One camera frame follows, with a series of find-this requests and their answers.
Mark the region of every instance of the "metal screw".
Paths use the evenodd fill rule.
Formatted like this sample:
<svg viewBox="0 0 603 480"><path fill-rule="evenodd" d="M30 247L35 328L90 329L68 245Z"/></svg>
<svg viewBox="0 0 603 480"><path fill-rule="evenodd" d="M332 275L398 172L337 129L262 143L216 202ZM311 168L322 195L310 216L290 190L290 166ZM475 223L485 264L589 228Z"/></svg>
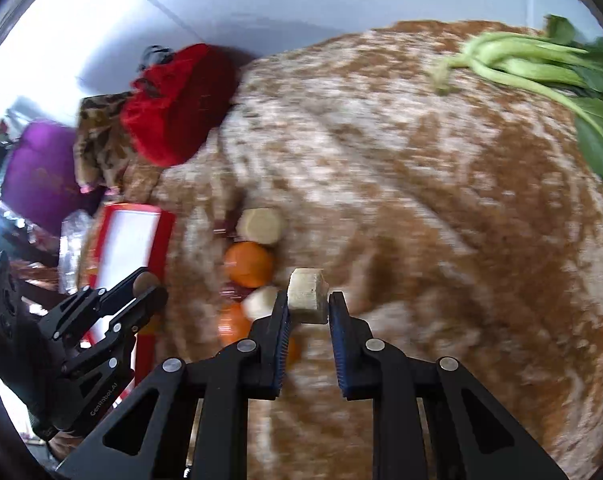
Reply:
<svg viewBox="0 0 603 480"><path fill-rule="evenodd" d="M379 352L386 347L386 344L381 339L368 339L366 341L366 348L372 352Z"/></svg>
<svg viewBox="0 0 603 480"><path fill-rule="evenodd" d="M171 357L170 359L166 359L161 367L166 372L175 372L181 368L181 361L175 357Z"/></svg>
<svg viewBox="0 0 603 480"><path fill-rule="evenodd" d="M236 344L236 349L240 352L252 352L255 348L257 348L257 343L252 339L242 339Z"/></svg>
<svg viewBox="0 0 603 480"><path fill-rule="evenodd" d="M459 363L452 357L442 357L439 361L439 365L441 368L449 372L454 372L457 368L459 368Z"/></svg>

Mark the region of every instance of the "orange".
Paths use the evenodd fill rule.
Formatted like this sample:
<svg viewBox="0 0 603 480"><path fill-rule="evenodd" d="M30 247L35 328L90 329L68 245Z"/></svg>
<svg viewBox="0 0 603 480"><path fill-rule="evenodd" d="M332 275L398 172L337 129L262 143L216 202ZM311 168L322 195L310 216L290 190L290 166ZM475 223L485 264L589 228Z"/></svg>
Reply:
<svg viewBox="0 0 603 480"><path fill-rule="evenodd" d="M232 244L226 251L224 268L233 282L258 288L272 279L274 258L259 244L239 242Z"/></svg>
<svg viewBox="0 0 603 480"><path fill-rule="evenodd" d="M286 357L286 368L295 364L301 357L301 346L295 342L295 338L288 340L288 356Z"/></svg>
<svg viewBox="0 0 603 480"><path fill-rule="evenodd" d="M248 337L252 323L244 316L240 303L231 303L219 314L217 329L223 346Z"/></svg>

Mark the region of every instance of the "purple bag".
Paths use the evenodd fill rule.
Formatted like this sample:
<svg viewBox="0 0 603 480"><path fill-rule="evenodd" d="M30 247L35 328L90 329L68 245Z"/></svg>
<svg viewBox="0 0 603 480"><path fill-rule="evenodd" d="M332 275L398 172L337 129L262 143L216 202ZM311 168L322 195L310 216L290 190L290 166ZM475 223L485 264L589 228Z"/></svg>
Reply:
<svg viewBox="0 0 603 480"><path fill-rule="evenodd" d="M93 215L105 188L81 194L75 180L72 146L75 130L35 121L26 127L6 165L1 201L15 214L51 235L61 234L61 222L77 209Z"/></svg>

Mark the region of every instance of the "bok choy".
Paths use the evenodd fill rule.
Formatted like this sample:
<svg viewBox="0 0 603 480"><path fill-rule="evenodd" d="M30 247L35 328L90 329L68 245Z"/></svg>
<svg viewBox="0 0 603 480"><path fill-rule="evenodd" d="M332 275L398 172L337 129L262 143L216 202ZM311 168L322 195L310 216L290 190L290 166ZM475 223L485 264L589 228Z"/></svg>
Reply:
<svg viewBox="0 0 603 480"><path fill-rule="evenodd" d="M535 92L575 114L577 141L591 169L603 178L603 38L580 44L575 27L547 16L543 36L485 32L460 54L435 65L431 78L440 94L451 90L449 73L470 68L494 83Z"/></svg>

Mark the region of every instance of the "red fabric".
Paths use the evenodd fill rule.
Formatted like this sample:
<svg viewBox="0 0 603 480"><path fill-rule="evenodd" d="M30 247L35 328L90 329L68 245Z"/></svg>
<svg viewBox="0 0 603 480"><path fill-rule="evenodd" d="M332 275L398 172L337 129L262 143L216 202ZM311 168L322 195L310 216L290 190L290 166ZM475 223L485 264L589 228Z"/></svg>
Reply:
<svg viewBox="0 0 603 480"><path fill-rule="evenodd" d="M121 112L121 123L150 162L167 168L183 164L223 121L237 85L230 60L199 43L171 61L144 70Z"/></svg>

